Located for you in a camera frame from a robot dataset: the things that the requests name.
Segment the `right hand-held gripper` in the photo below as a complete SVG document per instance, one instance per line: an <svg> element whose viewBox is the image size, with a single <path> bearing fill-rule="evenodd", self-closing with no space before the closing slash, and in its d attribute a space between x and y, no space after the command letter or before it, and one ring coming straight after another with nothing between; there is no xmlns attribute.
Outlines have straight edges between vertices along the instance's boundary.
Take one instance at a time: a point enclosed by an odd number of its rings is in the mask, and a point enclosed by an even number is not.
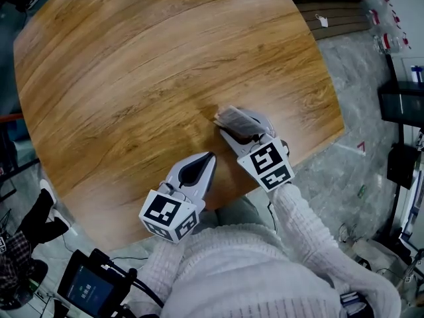
<svg viewBox="0 0 424 318"><path fill-rule="evenodd" d="M269 135L276 134L266 115L245 108L239 110L260 123ZM267 142L259 144L259 134L244 137L226 128L220 128L219 132L239 157L238 164L265 192L269 193L294 178L288 159L288 145L280 137L270 138L266 135Z"/></svg>

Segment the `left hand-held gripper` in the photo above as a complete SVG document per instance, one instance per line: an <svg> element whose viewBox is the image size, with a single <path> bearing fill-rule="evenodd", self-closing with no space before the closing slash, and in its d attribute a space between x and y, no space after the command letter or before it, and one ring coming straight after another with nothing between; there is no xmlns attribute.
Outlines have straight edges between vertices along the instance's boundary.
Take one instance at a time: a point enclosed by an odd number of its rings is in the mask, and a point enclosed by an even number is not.
<svg viewBox="0 0 424 318"><path fill-rule="evenodd" d="M162 239L179 243L199 224L204 197L217 167L216 155L202 152L177 162L157 190L149 191L139 219Z"/></svg>

